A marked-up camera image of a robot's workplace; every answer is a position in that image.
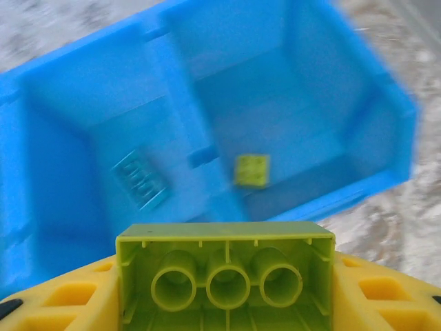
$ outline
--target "lime green lego duplo brick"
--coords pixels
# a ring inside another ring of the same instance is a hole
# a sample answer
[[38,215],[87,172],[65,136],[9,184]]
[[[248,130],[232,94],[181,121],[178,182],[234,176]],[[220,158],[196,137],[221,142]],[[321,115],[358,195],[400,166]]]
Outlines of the lime green lego duplo brick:
[[328,331],[334,235],[312,222],[133,225],[123,331]]
[[269,157],[240,155],[236,160],[236,185],[264,188],[268,184]]

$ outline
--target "gray floor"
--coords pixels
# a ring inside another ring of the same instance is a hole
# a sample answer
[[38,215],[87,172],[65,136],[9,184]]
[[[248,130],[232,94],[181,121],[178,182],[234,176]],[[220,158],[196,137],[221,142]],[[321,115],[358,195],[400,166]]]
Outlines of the gray floor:
[[[0,72],[155,0],[0,0]],[[340,0],[422,105],[414,179],[321,222],[337,248],[441,286],[441,65],[380,0]]]

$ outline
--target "blue storage bin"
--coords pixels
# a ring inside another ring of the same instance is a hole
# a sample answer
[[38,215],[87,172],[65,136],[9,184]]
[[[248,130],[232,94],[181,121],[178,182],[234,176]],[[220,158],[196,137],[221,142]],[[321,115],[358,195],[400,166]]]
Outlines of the blue storage bin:
[[[112,254],[132,223],[348,208],[409,178],[416,115],[327,1],[134,15],[0,76],[0,297]],[[269,155],[267,188],[233,184],[241,154]],[[140,205],[128,155],[167,196]]]

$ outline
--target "small green brick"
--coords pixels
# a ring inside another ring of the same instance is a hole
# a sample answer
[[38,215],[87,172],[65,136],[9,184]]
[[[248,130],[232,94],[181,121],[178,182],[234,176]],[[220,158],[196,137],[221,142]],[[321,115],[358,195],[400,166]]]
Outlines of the small green brick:
[[240,155],[236,160],[235,182],[240,186],[264,188],[268,184],[269,156]]

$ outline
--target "yellow base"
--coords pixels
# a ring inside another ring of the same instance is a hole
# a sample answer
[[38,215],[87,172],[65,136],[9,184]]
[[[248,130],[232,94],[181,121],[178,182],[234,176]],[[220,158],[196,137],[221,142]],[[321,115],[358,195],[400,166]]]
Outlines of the yellow base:
[[[441,296],[441,289],[381,265],[336,253],[334,331],[441,330],[441,304],[433,296]],[[23,305],[0,321],[1,331],[119,329],[114,257],[4,301],[14,298],[22,299]],[[302,331],[314,330],[305,326]]]

